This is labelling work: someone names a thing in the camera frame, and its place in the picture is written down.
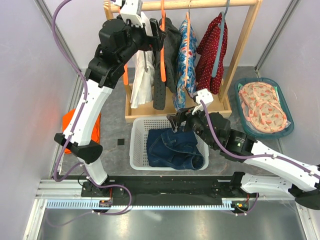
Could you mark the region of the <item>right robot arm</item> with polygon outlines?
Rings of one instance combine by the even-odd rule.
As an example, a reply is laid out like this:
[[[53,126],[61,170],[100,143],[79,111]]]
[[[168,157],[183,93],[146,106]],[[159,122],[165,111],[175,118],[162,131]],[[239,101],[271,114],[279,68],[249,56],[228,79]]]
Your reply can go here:
[[[264,169],[273,176],[256,177],[235,172],[229,191],[235,197],[246,194],[291,195],[306,208],[320,208],[320,167],[286,156],[246,133],[232,129],[218,112],[182,108],[166,116],[172,130],[193,131],[225,159]]]

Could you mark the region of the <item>white pleated skirt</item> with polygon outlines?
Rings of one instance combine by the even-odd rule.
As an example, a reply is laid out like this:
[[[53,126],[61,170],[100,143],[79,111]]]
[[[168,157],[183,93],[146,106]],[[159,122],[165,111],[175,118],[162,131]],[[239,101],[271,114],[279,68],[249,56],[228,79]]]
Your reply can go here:
[[[146,51],[146,61],[148,72],[145,72],[144,54],[142,50],[137,51],[135,56],[135,75],[131,94],[131,108],[137,109],[153,100],[152,87],[154,85],[154,53],[152,50]]]

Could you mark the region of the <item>orange plastic hanger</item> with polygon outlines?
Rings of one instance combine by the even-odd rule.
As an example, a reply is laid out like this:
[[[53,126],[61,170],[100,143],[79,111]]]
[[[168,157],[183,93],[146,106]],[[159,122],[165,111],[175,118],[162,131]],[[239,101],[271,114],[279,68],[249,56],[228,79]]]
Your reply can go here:
[[[129,85],[128,65],[124,65],[123,83],[125,86]]]

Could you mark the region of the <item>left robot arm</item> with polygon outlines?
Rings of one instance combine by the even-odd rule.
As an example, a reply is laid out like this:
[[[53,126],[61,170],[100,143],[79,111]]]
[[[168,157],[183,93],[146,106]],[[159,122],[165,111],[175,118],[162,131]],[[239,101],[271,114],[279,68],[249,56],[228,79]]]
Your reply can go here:
[[[88,179],[93,183],[92,191],[99,197],[106,196],[110,185],[100,156],[103,147],[92,140],[92,132],[101,109],[125,73],[125,64],[137,51],[160,51],[166,33],[155,18],[149,20],[151,34],[146,26],[134,26],[133,21],[121,18],[107,20],[100,29],[93,59],[85,74],[82,98],[79,100],[69,126],[56,133],[54,141],[74,154]]]

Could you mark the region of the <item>blue denim skirt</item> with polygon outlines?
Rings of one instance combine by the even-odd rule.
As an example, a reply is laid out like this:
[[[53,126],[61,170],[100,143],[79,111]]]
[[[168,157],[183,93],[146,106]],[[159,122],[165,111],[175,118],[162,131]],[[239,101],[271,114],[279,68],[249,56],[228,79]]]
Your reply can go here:
[[[150,129],[146,141],[148,164],[151,167],[175,170],[200,170],[205,159],[197,144],[193,131]]]

